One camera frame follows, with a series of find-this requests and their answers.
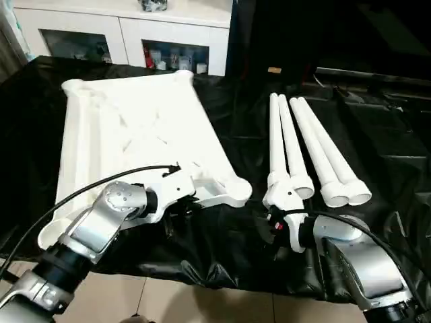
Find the white cabinet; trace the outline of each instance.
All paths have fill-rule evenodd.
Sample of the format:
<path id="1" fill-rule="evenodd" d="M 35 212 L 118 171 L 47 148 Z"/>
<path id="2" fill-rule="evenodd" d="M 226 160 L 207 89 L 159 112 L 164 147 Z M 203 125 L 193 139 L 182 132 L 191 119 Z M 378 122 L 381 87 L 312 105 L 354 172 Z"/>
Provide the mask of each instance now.
<path id="1" fill-rule="evenodd" d="M 60 11 L 15 9 L 33 55 L 127 64 L 117 17 Z"/>
<path id="2" fill-rule="evenodd" d="M 209 74 L 224 75 L 229 29 L 127 18 L 120 18 L 120 24 L 130 65 L 146 67 L 143 48 L 147 46 L 161 52 L 169 69 L 170 53 L 177 49 L 180 57 L 193 59 L 193 71 L 204 63 Z"/>
<path id="3" fill-rule="evenodd" d="M 167 69 L 178 68 L 172 59 L 188 57 L 194 72 L 200 63 L 211 75 L 225 73 L 232 0 L 168 0 L 168 9 L 155 13 L 144 12 L 137 0 L 13 3 L 35 56 L 146 67 L 146 48 Z"/>

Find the cabinet door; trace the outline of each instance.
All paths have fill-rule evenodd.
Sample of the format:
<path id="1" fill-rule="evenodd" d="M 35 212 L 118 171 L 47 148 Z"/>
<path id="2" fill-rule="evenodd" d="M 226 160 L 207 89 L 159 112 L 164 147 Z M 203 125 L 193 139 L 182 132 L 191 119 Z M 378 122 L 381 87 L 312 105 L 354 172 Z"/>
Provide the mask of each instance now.
<path id="1" fill-rule="evenodd" d="M 32 54 L 127 64 L 117 17 L 15 9 Z"/>
<path id="2" fill-rule="evenodd" d="M 182 68 L 179 60 L 188 58 L 189 69 L 193 72 L 202 73 L 202 66 L 207 65 L 210 75 L 223 76 L 225 73 L 227 28 L 127 18 L 120 18 L 120 23 L 130 65 L 147 67 L 146 62 L 153 62 L 157 66 L 161 60 L 166 69 L 175 70 Z M 148 57 L 145 60 L 144 49 L 150 60 Z"/>

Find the table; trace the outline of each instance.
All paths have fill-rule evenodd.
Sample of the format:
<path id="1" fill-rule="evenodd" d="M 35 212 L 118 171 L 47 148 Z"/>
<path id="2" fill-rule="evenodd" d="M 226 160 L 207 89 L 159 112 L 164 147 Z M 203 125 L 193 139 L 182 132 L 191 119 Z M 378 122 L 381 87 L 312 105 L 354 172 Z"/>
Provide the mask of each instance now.
<path id="1" fill-rule="evenodd" d="M 66 109 L 61 83 L 73 78 L 110 79 L 154 73 L 126 65 L 38 57 L 0 87 L 6 161 L 0 255 L 5 256 L 20 234 L 54 203 Z M 274 248 L 261 236 L 272 91 L 306 96 L 346 160 L 371 189 L 369 203 L 337 212 L 360 217 L 372 231 L 400 249 L 413 248 L 431 271 L 431 140 L 425 122 L 429 120 L 429 103 L 204 75 L 195 76 L 194 86 L 236 173 L 253 186 L 250 201 L 241 209 L 220 205 L 191 217 L 172 218 L 170 237 L 163 223 L 124 231 L 97 271 L 211 288 L 352 301 L 336 271 L 337 263 L 319 258 L 314 250 L 296 254 L 285 249 L 274 260 Z M 308 154 L 304 156 L 316 184 Z M 327 209 L 317 193 L 306 206 Z M 34 260 L 40 254 L 37 234 L 38 230 L 24 244 L 20 259 Z M 425 295 L 427 286 L 418 270 L 406 259 L 403 263 Z"/>

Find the tiled floor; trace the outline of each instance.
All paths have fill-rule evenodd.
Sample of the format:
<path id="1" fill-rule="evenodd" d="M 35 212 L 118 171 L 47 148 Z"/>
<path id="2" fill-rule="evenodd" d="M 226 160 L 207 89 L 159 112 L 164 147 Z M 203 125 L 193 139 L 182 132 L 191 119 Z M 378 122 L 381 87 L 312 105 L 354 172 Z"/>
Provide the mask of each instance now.
<path id="1" fill-rule="evenodd" d="M 33 266 L 15 262 L 11 271 L 21 275 Z M 1 282 L 0 295 L 9 286 Z M 118 323 L 136 312 L 157 323 L 365 323 L 353 305 L 234 289 L 214 291 L 174 281 L 101 274 L 89 275 L 66 313 L 56 320 Z"/>

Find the white tube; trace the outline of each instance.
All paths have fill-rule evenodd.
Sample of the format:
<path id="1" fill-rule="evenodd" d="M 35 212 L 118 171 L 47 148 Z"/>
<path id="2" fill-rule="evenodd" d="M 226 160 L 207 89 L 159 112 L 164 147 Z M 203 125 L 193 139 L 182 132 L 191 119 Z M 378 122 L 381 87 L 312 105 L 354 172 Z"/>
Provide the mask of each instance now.
<path id="1" fill-rule="evenodd" d="M 284 157 L 278 95 L 269 97 L 269 176 L 268 187 L 288 173 Z"/>
<path id="2" fill-rule="evenodd" d="M 343 183 L 347 190 L 347 197 L 350 205 L 361 205 L 371 199 L 371 192 L 367 185 L 355 175 L 350 165 L 345 160 L 344 156 L 334 144 L 332 138 L 328 135 L 321 122 L 316 117 L 316 114 L 311 110 L 307 101 L 304 98 L 298 98 L 302 109 L 307 113 L 309 123 L 319 140 L 325 155 L 328 157 L 337 177 Z"/>
<path id="3" fill-rule="evenodd" d="M 349 199 L 345 194 L 345 187 L 339 182 L 331 163 L 329 163 L 319 140 L 314 134 L 311 124 L 308 123 L 308 114 L 296 98 L 290 99 L 290 106 L 298 121 L 307 150 L 319 177 L 323 200 L 328 207 L 342 207 L 346 205 Z"/>
<path id="4" fill-rule="evenodd" d="M 290 115 L 286 96 L 278 96 L 278 104 L 281 117 L 281 129 L 283 130 L 284 145 L 288 156 L 289 174 L 295 192 L 303 199 L 309 199 L 314 194 L 314 186 L 305 168 L 304 158 L 301 154 L 298 138 Z"/>

